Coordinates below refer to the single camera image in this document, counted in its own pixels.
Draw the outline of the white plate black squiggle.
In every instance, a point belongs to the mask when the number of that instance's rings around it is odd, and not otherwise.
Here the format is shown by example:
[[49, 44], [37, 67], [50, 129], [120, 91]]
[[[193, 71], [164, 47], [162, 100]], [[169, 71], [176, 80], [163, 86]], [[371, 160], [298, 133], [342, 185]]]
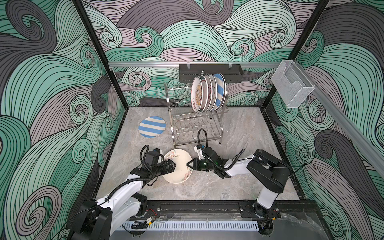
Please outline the white plate black squiggle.
[[174, 172], [163, 175], [167, 182], [181, 184], [191, 176], [193, 169], [188, 167], [187, 163], [192, 160], [192, 157], [185, 150], [171, 150], [166, 153], [165, 160], [172, 160], [176, 164]]

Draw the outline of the blue striped plate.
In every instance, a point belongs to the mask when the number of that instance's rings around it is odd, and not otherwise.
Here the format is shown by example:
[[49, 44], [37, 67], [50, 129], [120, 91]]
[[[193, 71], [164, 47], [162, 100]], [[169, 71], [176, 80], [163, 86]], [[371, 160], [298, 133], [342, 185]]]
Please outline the blue striped plate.
[[225, 101], [226, 83], [225, 83], [224, 76], [222, 74], [219, 74], [219, 73], [214, 74], [214, 77], [215, 77], [216, 82], [217, 82], [217, 98], [215, 101], [214, 110], [218, 110], [219, 108], [221, 108], [223, 106], [224, 101]]
[[154, 138], [166, 129], [166, 122], [158, 116], [147, 117], [139, 123], [139, 133], [146, 138]]

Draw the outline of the orange sun plate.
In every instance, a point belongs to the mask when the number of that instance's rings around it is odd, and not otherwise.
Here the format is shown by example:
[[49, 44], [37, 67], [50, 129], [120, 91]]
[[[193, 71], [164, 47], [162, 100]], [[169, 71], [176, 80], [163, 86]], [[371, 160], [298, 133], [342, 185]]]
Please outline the orange sun plate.
[[200, 77], [195, 77], [191, 87], [191, 106], [195, 113], [201, 109], [202, 96], [202, 80]]

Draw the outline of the green rimmed white plate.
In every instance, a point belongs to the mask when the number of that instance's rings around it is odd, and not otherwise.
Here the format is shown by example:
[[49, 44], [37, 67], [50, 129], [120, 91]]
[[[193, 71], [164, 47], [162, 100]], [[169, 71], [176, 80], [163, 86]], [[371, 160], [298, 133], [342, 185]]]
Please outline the green rimmed white plate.
[[208, 81], [205, 76], [200, 75], [202, 81], [202, 102], [201, 102], [201, 112], [203, 112], [208, 103]]

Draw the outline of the white plate red characters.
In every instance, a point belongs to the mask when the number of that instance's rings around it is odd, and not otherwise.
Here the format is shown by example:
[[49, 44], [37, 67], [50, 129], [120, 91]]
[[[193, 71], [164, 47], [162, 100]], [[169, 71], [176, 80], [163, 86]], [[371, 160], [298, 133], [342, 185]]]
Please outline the white plate red characters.
[[210, 111], [212, 109], [213, 105], [213, 98], [214, 98], [214, 86], [213, 86], [213, 79], [210, 75], [207, 75], [208, 77], [208, 85], [209, 85], [209, 100], [208, 100], [208, 108], [207, 111]]

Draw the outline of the white plate cloud emblem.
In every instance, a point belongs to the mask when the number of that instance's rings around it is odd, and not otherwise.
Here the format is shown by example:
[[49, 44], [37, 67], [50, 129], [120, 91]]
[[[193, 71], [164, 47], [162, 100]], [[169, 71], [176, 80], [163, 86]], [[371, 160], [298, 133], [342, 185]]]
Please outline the white plate cloud emblem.
[[214, 110], [217, 100], [217, 81], [213, 75], [210, 75], [211, 87], [212, 87], [212, 99], [211, 99], [211, 111]]

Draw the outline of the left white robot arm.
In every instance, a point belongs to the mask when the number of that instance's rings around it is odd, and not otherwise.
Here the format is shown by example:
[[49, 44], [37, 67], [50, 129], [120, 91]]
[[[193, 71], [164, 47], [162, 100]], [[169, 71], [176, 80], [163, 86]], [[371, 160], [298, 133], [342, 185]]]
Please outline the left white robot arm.
[[146, 214], [147, 198], [139, 191], [153, 179], [173, 173], [177, 164], [167, 160], [159, 149], [149, 151], [145, 145], [140, 153], [141, 165], [108, 195], [87, 200], [73, 216], [68, 240], [108, 240], [130, 217]]

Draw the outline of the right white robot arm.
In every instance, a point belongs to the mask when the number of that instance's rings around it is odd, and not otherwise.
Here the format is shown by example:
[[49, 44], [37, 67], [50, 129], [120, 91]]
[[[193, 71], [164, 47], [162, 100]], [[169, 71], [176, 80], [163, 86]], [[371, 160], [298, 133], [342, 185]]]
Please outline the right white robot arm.
[[213, 171], [222, 179], [252, 174], [263, 185], [253, 205], [255, 215], [265, 219], [278, 217], [274, 202], [283, 193], [291, 175], [291, 168], [283, 161], [262, 149], [244, 159], [240, 158], [244, 149], [232, 159], [219, 157], [211, 147], [196, 147], [195, 151], [198, 157], [187, 162], [187, 166], [193, 170]]

